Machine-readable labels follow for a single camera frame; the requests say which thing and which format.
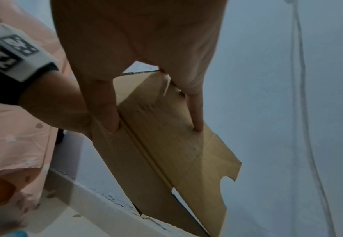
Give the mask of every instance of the pink fabric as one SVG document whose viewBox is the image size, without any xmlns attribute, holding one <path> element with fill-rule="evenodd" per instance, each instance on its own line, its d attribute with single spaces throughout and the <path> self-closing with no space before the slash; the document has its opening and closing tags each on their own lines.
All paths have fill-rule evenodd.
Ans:
<svg viewBox="0 0 343 237">
<path fill-rule="evenodd" d="M 71 70 L 56 34 L 11 0 L 0 0 L 0 21 L 24 31 L 58 59 L 65 75 Z M 57 128 L 17 106 L 0 104 L 0 178 L 14 184 L 8 204 L 0 206 L 0 222 L 22 220 L 36 207 L 52 158 Z"/>
</svg>

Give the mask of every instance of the cardboard flap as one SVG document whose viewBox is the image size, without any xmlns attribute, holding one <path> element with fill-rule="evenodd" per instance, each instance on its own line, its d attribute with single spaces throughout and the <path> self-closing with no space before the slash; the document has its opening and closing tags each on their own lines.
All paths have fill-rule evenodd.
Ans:
<svg viewBox="0 0 343 237">
<path fill-rule="evenodd" d="M 226 215 L 220 180 L 236 180 L 240 161 L 207 125 L 203 132 L 192 129 L 184 96 L 174 85 L 164 95 L 167 80 L 161 73 L 117 79 L 131 84 L 122 86 L 123 92 L 114 81 L 119 113 L 209 234 L 218 237 Z"/>
</svg>

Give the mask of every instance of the wire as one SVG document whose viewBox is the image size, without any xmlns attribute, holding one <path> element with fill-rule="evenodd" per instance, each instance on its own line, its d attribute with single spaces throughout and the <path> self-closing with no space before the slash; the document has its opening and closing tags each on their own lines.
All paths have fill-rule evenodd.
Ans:
<svg viewBox="0 0 343 237">
<path fill-rule="evenodd" d="M 323 208 L 323 213 L 324 213 L 325 221 L 328 228 L 328 235 L 329 237 L 336 237 L 334 222 L 332 220 L 332 215 L 331 215 L 329 203 L 326 197 L 326 193 L 323 188 L 323 185 L 322 185 L 322 182 L 321 182 L 318 170 L 317 170 L 315 157 L 313 154 L 313 149 L 312 149 L 312 144 L 311 144 L 311 136 L 309 132 L 308 108 L 307 108 L 306 89 L 305 89 L 306 66 L 305 66 L 305 60 L 304 60 L 304 48 L 303 48 L 302 29 L 301 29 L 301 23 L 300 23 L 300 18 L 299 18 L 298 0 L 295 0 L 293 3 L 293 24 L 295 23 L 296 23 L 296 28 L 298 32 L 299 60 L 300 60 L 300 67 L 301 67 L 300 106 L 301 106 L 304 142 L 305 142 L 306 151 L 307 151 L 306 157 L 308 160 L 309 168 L 311 169 L 313 181 L 318 190 L 318 195 L 320 198 L 321 206 Z"/>
</svg>

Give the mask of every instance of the folded cardboard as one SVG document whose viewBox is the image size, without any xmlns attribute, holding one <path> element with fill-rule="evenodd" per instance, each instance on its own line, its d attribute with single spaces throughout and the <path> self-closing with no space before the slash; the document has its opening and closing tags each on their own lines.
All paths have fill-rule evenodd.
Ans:
<svg viewBox="0 0 343 237">
<path fill-rule="evenodd" d="M 226 216 L 220 180 L 236 180 L 241 162 L 206 124 L 203 132 L 192 130 L 184 96 L 167 85 L 159 72 L 117 77 L 121 129 L 111 135 L 96 122 L 93 145 L 141 213 L 207 236 L 172 195 L 175 187 L 208 234 L 218 237 Z"/>
</svg>

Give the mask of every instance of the cardboard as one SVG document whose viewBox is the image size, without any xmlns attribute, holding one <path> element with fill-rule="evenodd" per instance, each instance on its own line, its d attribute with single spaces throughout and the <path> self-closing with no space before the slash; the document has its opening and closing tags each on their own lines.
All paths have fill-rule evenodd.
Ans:
<svg viewBox="0 0 343 237">
<path fill-rule="evenodd" d="M 173 187 L 212 237 L 226 216 L 220 180 L 236 180 L 241 162 L 205 124 L 192 130 L 185 98 L 162 73 L 114 80 L 121 129 L 110 135 L 99 123 L 93 145 L 141 213 L 197 236 L 207 236 L 171 194 Z"/>
</svg>

